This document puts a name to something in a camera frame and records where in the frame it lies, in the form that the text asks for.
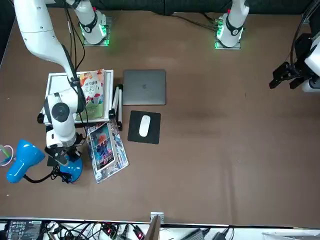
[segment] robotic arm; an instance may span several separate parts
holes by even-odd
[[[98,44],[106,33],[102,27],[106,16],[94,11],[89,0],[65,0],[74,9],[85,39]],[[47,147],[71,147],[76,139],[74,113],[85,109],[86,100],[69,53],[54,32],[44,0],[14,0],[19,29],[27,49],[40,59],[61,65],[66,72],[70,88],[48,95],[44,111],[53,129],[47,132]]]
[[[285,61],[273,71],[273,80],[269,88],[274,89],[283,81],[291,81],[290,89],[302,86],[304,92],[320,92],[320,31],[319,16],[320,0],[313,0],[302,15],[301,22],[295,33],[290,52],[290,63]],[[310,19],[311,33],[302,33],[298,38],[299,30],[305,20]]]
[[[219,26],[216,38],[225,48],[232,48],[240,41],[248,14],[247,0],[232,0],[230,13],[219,18],[223,24]]]

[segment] lamp head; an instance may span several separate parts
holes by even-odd
[[[16,148],[16,160],[6,174],[10,183],[18,183],[28,169],[39,164],[45,158],[45,154],[32,143],[20,139]]]

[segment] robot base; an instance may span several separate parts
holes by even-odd
[[[79,157],[76,161],[68,161],[67,165],[60,165],[62,173],[71,174],[71,183],[74,183],[81,175],[83,169],[82,159]]]
[[[229,49],[229,50],[241,50],[241,45],[240,42],[238,42],[235,46],[233,47],[226,47],[224,46],[218,39],[217,37],[214,39],[214,48],[215,49]]]
[[[106,16],[105,17],[105,26],[103,27],[103,29],[101,29],[102,31],[106,32],[106,37],[101,42],[99,42],[98,44],[90,44],[86,40],[86,38],[83,38],[83,45],[84,46],[103,46],[103,47],[108,46],[109,42],[110,42],[111,25],[112,25],[112,17],[111,16]]]

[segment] book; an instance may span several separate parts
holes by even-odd
[[[91,140],[92,161],[96,172],[101,172],[114,161],[118,161],[112,143],[108,124],[102,123],[92,129],[89,133]]]
[[[80,85],[85,96],[85,108],[88,119],[98,119],[104,116],[105,109],[105,70],[99,69],[79,75]],[[87,119],[86,111],[81,112],[82,119]]]
[[[90,159],[92,160],[93,175],[94,175],[95,181],[98,184],[101,183],[102,181],[104,181],[105,179],[110,178],[111,176],[118,173],[120,170],[124,169],[125,167],[127,167],[129,165],[126,151],[125,151],[123,142],[121,140],[118,126],[117,126],[117,123],[115,120],[109,121],[107,123],[94,124],[88,128],[88,133],[95,131],[97,128],[99,128],[103,124],[107,124],[107,128],[110,133],[109,135],[112,136],[111,142],[114,143],[114,144],[112,144],[112,145],[114,145],[113,151],[116,155],[117,160],[111,162],[111,164],[108,164],[105,168],[98,171],[97,168],[95,167],[94,151],[91,148],[91,141],[92,140],[90,138],[90,134],[88,134],[88,138],[87,138],[87,143],[89,146],[88,151],[89,151]]]

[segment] book cover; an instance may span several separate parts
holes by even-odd
[[[97,128],[99,128],[104,123],[98,123],[88,128],[88,133],[95,131]],[[97,171],[97,168],[95,166],[94,159],[94,153],[91,149],[91,138],[90,135],[87,138],[87,143],[89,146],[89,156],[92,160],[92,169],[93,169],[93,175],[95,178],[95,181],[99,184],[103,182],[105,179],[110,178],[114,174],[118,173],[125,167],[129,165],[129,161],[126,155],[126,151],[124,148],[124,145],[122,143],[117,123],[113,120],[107,123],[108,128],[111,131],[112,139],[114,140],[116,155],[118,158],[118,161],[113,161],[111,164],[106,166],[106,168],[102,169],[101,171]]]
[[[89,133],[95,170],[102,171],[116,160],[107,123]]]
[[[98,119],[104,116],[105,109],[105,70],[90,71],[79,75],[80,85],[83,90],[88,119]],[[82,119],[87,119],[86,111],[81,113]]]

